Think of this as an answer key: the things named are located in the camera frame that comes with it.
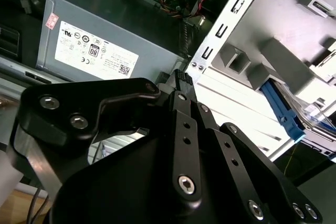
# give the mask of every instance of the power supply label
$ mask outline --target power supply label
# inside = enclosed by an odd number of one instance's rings
[[[61,22],[55,59],[103,80],[130,78],[138,55]]]

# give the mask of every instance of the hole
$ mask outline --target hole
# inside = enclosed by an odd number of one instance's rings
[[[216,33],[216,37],[221,38],[223,36],[223,34],[225,33],[227,26],[222,30],[224,24],[221,24],[221,26],[219,27],[217,33]]]
[[[208,59],[209,58],[209,56],[210,56],[210,54],[212,53],[212,51],[213,51],[213,49],[211,49],[210,50],[210,52],[208,53],[208,50],[209,50],[209,47],[207,47],[206,49],[205,49],[205,51],[204,51],[204,53],[203,53],[203,55],[202,55],[202,58],[203,59]]]
[[[238,162],[235,160],[235,159],[231,159],[231,162],[235,165],[235,166],[238,166]]]
[[[190,140],[187,139],[186,137],[183,138],[183,142],[184,142],[185,144],[191,144]]]
[[[187,129],[190,129],[190,125],[187,123],[183,123],[183,126],[186,127]]]

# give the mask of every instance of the gray metal power supply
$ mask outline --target gray metal power supply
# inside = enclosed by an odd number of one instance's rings
[[[181,20],[141,0],[47,0],[37,68],[70,81],[144,77],[187,63]]]

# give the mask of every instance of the yellow wire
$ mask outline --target yellow wire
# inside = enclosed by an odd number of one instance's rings
[[[286,165],[286,168],[285,168],[285,170],[284,170],[284,175],[286,175],[286,171],[287,171],[287,168],[288,168],[288,166],[289,166],[289,163],[291,162],[291,160],[292,160],[292,158],[293,158],[293,154],[294,154],[294,152],[295,152],[295,150],[296,150],[296,148],[299,146],[299,144],[296,144],[296,146],[295,146],[295,148],[294,148],[294,150],[293,150],[293,152],[292,152],[292,155],[290,155],[290,158],[289,158],[289,161],[288,161],[288,163],[287,163],[287,165]]]

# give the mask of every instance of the metal frame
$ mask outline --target metal frame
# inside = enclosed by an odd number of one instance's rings
[[[25,80],[35,82],[36,84],[51,84],[66,82],[46,72],[27,67],[0,56],[0,71],[5,70],[11,74],[21,77]]]
[[[227,2],[186,69],[195,83],[211,64],[252,2],[253,0],[229,0]]]

